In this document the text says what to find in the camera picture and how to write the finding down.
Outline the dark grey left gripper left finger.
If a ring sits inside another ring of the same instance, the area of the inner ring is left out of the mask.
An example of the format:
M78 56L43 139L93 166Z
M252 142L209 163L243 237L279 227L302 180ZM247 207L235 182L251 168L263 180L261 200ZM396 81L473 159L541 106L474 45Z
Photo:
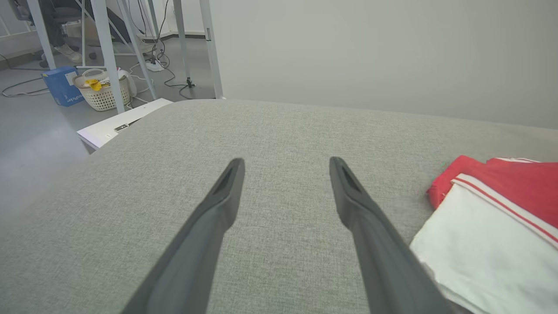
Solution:
M232 159L123 309L124 314L205 314L225 233L237 217L245 161Z

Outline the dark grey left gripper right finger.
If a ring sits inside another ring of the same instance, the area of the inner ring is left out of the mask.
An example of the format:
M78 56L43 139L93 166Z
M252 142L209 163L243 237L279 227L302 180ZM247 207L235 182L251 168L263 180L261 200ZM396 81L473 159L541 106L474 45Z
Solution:
M351 232L372 314L451 314L444 298L382 209L341 157L329 161L337 214Z

